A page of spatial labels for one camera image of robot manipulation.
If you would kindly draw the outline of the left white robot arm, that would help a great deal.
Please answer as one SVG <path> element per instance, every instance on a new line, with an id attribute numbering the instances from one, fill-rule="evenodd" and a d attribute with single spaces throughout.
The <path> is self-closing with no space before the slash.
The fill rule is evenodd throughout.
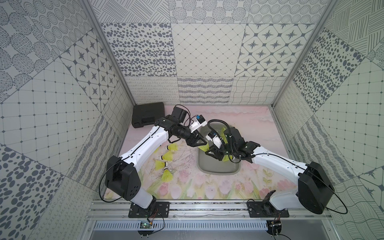
<path id="1" fill-rule="evenodd" d="M 111 156 L 107 162 L 107 171 L 102 177 L 104 185 L 120 198 L 153 212 L 156 198 L 142 188 L 139 177 L 139 171 L 144 163 L 172 136 L 185 140 L 187 146 L 193 148 L 207 144 L 198 131 L 200 127 L 207 125 L 207 121 L 202 115 L 197 115 L 196 120 L 185 126 L 184 119 L 188 113 L 175 106 L 170 115 L 157 119 L 150 132 L 131 150 L 120 157 Z"/>

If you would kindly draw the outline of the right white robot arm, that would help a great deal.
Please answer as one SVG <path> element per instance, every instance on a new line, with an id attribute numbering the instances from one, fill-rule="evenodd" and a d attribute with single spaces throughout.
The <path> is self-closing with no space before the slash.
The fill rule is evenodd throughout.
<path id="1" fill-rule="evenodd" d="M 217 160 L 233 157 L 239 161 L 266 167 L 295 184 L 295 190 L 277 194 L 270 191 L 264 199 L 265 204 L 276 210 L 300 209 L 321 215 L 334 195 L 334 187 L 323 167 L 311 162 L 305 164 L 274 154 L 260 144 L 245 141 L 239 131 L 232 127 L 219 134 L 211 130 L 206 139 L 212 144 L 206 154 Z"/>

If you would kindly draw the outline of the grey plastic storage box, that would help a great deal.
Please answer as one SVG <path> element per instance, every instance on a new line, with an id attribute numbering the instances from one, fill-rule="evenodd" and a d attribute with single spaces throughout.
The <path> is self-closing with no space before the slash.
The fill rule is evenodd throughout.
<path id="1" fill-rule="evenodd" d="M 212 123 L 213 127 L 218 133 L 222 127 L 225 125 L 220 123 Z M 200 133 L 205 137 L 211 130 L 208 126 L 202 127 Z M 205 154 L 205 152 L 198 150 L 197 165 L 201 172 L 212 175 L 234 175 L 240 171 L 241 164 L 233 163 L 231 161 L 223 162 L 217 159 L 214 159 Z"/>

